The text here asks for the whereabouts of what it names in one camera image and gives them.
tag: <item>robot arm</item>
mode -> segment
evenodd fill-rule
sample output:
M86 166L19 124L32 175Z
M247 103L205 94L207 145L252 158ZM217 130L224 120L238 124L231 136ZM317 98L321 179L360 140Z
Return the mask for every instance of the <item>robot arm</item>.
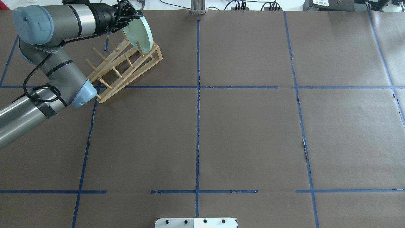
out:
M63 0L64 5L32 5L14 10L19 52L26 61L38 65L49 82L31 91L25 89L24 96L0 110L0 149L66 106L79 108L96 96L95 88L62 48L73 41L116 32L142 16L129 1L117 3L109 6L88 0Z

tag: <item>white plate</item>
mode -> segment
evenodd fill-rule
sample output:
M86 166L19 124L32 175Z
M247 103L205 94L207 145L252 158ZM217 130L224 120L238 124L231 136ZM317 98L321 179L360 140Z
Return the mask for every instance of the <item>white plate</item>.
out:
M123 30L128 40L138 51L136 42L139 42L143 53L149 53L153 47L153 37L145 17L131 21Z

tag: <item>black cable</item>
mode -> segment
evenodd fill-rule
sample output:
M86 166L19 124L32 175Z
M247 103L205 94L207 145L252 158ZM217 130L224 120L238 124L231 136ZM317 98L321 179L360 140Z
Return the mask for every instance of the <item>black cable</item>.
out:
M267 3L269 3L269 4L270 4L270 6L269 6L269 7L271 7L271 2L266 2L266 3L264 3L264 4L263 4L263 6L262 6L262 8L260 9L260 11L262 11L262 10L263 10L264 6L265 6Z
M226 4L224 10L226 10L226 8L229 6L229 4L231 4L232 2L235 2L235 9L241 7L240 2L238 0L232 0L230 2L228 2L228 4Z
M243 0L244 2L261 2L261 3L265 3L265 1L251 1L251 0Z
M274 0L274 2L271 4L269 11L276 11L278 6L278 10L280 10L280 5Z
M45 58L44 60L42 60L42 62L41 62L40 64L38 64L38 66L36 66L36 67L31 71L31 73L26 77L26 79L24 80L24 83L23 83L24 95L27 96L30 100L38 101L38 102L53 102L53 101L57 101L57 100L59 99L58 97L60 97L60 91L58 90L58 88L56 88L56 87L54 87L54 86L51 86L51 85L48 85L48 86L46 86L46 85L44 85L44 86L39 86L40 88L49 88L49 89L53 90L54 93L56 92L56 93L58 94L56 98L53 98L53 99L50 99L50 100L43 100L43 99L36 99L36 98L33 98L33 97L28 93L28 91L27 91L27 83L28 83L28 80L30 80L30 78L34 75L34 73L35 73L42 65L44 65L44 63L46 63L46 62L48 61L48 59L49 59L51 56L52 56L51 54L49 54L48 56L46 56L46 58Z
M64 46L64 45L66 45L66 44L68 44L68 43L72 43L72 42L76 42L76 41L81 41L81 40L86 40L86 39L90 39L90 38L94 38L94 37L99 37L99 36L102 36L102 35L104 35L104 34L110 32L110 31L112 31L112 30L117 26L117 24L118 24L118 22L119 22L119 20L120 20L120 17L121 17L121 6L120 6L119 0L117 0L117 3L118 3L118 17L117 17L117 20L115 21L115 24L114 24L113 27L111 27L111 28L108 29L107 31L105 31L105 32L103 32L103 33L100 33L100 34L96 34L96 35L92 35L92 36L88 36L88 37L77 38L77 39L73 39L73 40L69 40L69 41L63 41L63 42L61 42L61 45ZM23 83L24 95L27 96L30 100L38 101L38 102L53 102L53 101L57 101L57 100L59 99L59 97L60 97L60 91L59 91L59 89L56 88L56 87L54 87L54 86L51 86L51 85L43 86L43 87L41 87L41 88L49 88L50 90L53 91L53 93L56 93L56 94L57 94L57 97L54 98L54 99L50 99L50 100L36 99L36 98L33 98L33 97L28 93L28 91L27 91L27 83L28 83L28 80L34 75L34 73L35 73L42 65L44 65L44 64L49 60L49 58L50 58L51 56L52 56L52 54L49 54L44 60L42 60L42 62L41 62L40 64L38 64L38 65L31 71L31 73L26 77L26 79L24 80L24 83Z
M405 12L404 3L403 3L403 2L399 2L399 6L401 6L402 12Z
M191 9L191 8L187 8L187 7L184 7L184 6L178 6L178 5L170 4L170 3L167 3L167 2L163 2L162 0L159 0L159 1L162 2L162 3L168 4L168 5L171 5L171 6L177 6L177 7L184 8L184 9Z
M218 9L217 7L213 7L213 6L208 7L208 9L210 9L210 8L214 8L214 9L217 9L217 10L219 10L219 11L220 11L220 9Z

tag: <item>table surface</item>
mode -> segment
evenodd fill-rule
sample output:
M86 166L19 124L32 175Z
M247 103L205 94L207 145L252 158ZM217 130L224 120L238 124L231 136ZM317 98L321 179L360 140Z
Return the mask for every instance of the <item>table surface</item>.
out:
M402 13L145 11L163 60L0 152L3 227L405 226ZM33 69L0 11L0 107ZM116 43L123 37L112 34ZM69 44L89 75L106 37ZM46 83L37 72L29 86ZM102 92L104 88L95 84Z

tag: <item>blue tape line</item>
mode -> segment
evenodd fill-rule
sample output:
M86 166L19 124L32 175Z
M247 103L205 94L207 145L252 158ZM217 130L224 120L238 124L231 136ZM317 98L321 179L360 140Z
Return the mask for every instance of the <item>blue tape line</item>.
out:
M125 86L124 88L129 88L129 89L197 89L196 86Z
M108 49L108 38L105 39L105 47L104 50L106 51Z
M255 194L260 190L199 190L199 194ZM195 190L152 190L150 194L195 194Z
M77 194L75 190L0 190L0 194ZM107 191L82 191L82 194L107 194Z
M22 88L23 86L0 86L0 88ZM197 89L196 86L125 86L129 89ZM200 89L278 89L278 86L200 86ZM298 86L298 89L391 89L389 86ZM405 89L405 86L394 86L394 89Z
M81 194L107 194L104 190L82 190Z
M303 122L302 112L301 112L301 104L300 104L299 94L298 94L297 79L296 79L296 75L295 75L294 64L293 64L293 61L292 61L292 50L291 50L291 42L290 42L290 33L288 32L287 15L286 15L285 11L283 11L283 14L284 14L284 23L285 23L285 26L286 26L288 50L289 50L289 53L290 53L291 71L292 71L292 76L293 76L293 79L294 79L294 87L295 87L294 90L295 90L295 95L296 95L296 99L297 99L298 114L300 116L301 132L302 132L303 141L304 141L304 150L305 150L305 155L307 156L307 171L308 171L308 178L309 178L309 187L311 188L313 214L314 214L314 217L315 217L316 228L319 228L318 211L316 209L315 193L314 193L314 190L313 190L311 165L309 163L307 140L306 140L306 137L305 137L305 129L304 129L304 122Z
M195 194L195 190L157 190L150 191L150 194Z
M391 87L389 86L298 86L297 88L298 89L391 89Z
M405 189L315 189L315 193L356 193L356 192L404 192ZM311 193L311 190L295 190L295 193Z
M196 218L199 217L200 188L200 20L197 20L197 142L196 142Z
M0 79L0 86L3 84L4 78L6 77L7 69L9 68L11 57L13 56L14 49L15 49L15 46L17 45L18 38L19 38L19 36L17 35L14 40L13 48L11 49L9 59L7 60L6 67L4 68L3 75L1 76L1 79Z
M98 86L97 86L97 94L98 94L99 92L100 92L100 83L98 83ZM94 100L94 107L93 107L92 120L91 120L91 122L90 122L89 136L88 136L88 138L87 138L86 152L85 152L85 154L84 154L83 167L82 167L82 170L81 170L80 183L79 183L79 190L77 191L76 206L75 206L75 212L74 212L74 214L73 214L72 228L74 228L75 225L76 225L77 212L78 212L78 210L79 210L80 195L81 195L81 189L82 189L82 186L83 186L84 172L85 172L85 170L86 170L87 156L88 156L88 154L89 154L90 138L91 138L92 132L93 132L94 115L95 115L95 113L96 113L96 108L97 108L97 99Z
M77 191L64 191L64 190L0 190L0 194L77 194Z
M368 11L368 12L369 12L369 18L370 18L370 23L371 23L371 30L373 31L374 39L375 39L375 42L376 42L377 47L378 47L378 52L380 53L380 56L381 56L381 59L382 59L383 65L384 65L385 72L387 73L388 81L390 82L390 86L391 86L391 89L392 89L392 94L394 95L396 106L398 108L398 112L399 112L399 115L400 115L401 120L402 120L402 124L405 127L405 118L404 118L404 115L403 115L403 112L402 112L402 109L401 109L401 105L399 104L398 97L397 97L395 89L394 89L394 85L392 84L391 75L390 75L390 72L388 71L387 63L385 62L385 58L384 58L384 55L382 54L382 50L381 50L381 46L380 46L378 38L377 38L377 34L375 33L374 23L373 23L373 19L371 17L371 12L370 11Z
M278 89L278 86L201 86L201 89Z
M200 194L256 194L260 190L200 190Z

